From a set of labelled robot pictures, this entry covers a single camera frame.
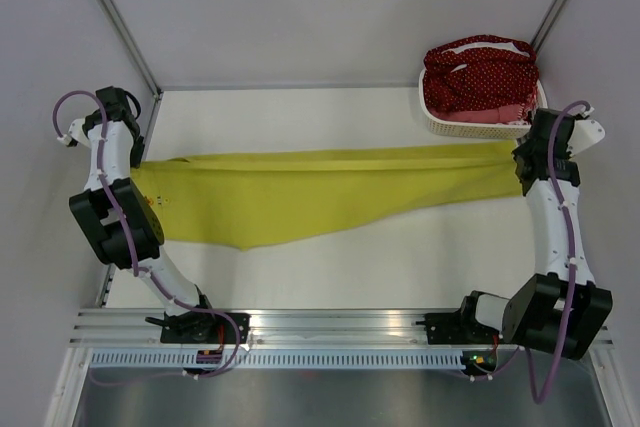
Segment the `yellow-green trousers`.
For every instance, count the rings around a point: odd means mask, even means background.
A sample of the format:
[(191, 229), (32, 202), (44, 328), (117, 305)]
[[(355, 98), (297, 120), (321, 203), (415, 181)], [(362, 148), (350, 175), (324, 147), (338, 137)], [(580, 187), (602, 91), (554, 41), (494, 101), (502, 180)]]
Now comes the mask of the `yellow-green trousers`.
[(509, 141), (146, 161), (132, 179), (169, 240), (249, 250), (444, 204), (518, 196)]

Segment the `red polka dot garment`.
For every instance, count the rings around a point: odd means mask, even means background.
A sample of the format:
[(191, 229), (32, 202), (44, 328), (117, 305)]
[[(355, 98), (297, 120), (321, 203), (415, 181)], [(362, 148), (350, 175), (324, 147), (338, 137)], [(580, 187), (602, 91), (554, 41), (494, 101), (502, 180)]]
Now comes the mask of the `red polka dot garment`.
[(525, 41), (476, 35), (429, 50), (423, 95), (439, 114), (527, 106), (537, 93), (537, 54)]

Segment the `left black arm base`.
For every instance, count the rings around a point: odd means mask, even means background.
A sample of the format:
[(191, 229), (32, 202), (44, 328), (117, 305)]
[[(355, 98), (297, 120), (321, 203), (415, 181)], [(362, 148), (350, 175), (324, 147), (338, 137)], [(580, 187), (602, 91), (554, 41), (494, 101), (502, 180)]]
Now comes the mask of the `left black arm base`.
[(187, 312), (179, 316), (146, 317), (145, 322), (161, 328), (163, 344), (224, 344), (236, 343), (231, 323), (216, 314)]

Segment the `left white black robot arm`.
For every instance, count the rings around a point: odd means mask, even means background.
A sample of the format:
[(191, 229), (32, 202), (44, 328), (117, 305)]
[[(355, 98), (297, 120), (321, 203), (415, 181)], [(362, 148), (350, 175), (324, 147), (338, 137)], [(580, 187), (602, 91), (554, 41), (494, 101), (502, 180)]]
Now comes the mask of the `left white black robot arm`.
[(58, 137), (67, 147), (80, 144), (90, 150), (86, 184), (69, 199), (74, 219), (102, 263), (129, 272), (161, 301), (164, 318), (154, 324), (175, 329), (182, 322), (195, 342), (209, 342), (217, 334), (218, 319), (206, 296), (166, 253), (160, 220), (132, 178), (144, 148), (139, 101), (113, 86), (80, 94), (94, 100), (97, 109)]

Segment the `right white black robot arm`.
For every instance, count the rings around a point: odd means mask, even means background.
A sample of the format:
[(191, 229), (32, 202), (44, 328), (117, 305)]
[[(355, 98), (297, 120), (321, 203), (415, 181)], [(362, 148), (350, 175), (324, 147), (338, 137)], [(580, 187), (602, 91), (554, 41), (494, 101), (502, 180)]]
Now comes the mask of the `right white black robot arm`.
[(474, 291), (456, 318), (459, 335), (474, 343), (503, 340), (532, 350), (580, 359), (613, 307), (589, 268), (578, 216), (580, 173), (571, 139), (583, 113), (539, 110), (513, 152), (516, 176), (529, 208), (535, 272), (509, 299)]

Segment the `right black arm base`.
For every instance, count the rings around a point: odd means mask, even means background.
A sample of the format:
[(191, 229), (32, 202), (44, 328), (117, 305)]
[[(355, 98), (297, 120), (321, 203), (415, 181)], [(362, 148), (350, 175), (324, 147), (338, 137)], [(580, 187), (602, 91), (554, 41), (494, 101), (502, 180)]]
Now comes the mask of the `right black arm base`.
[(481, 324), (460, 311), (426, 313), (415, 325), (425, 331), (429, 345), (493, 346), (504, 343), (497, 329)]

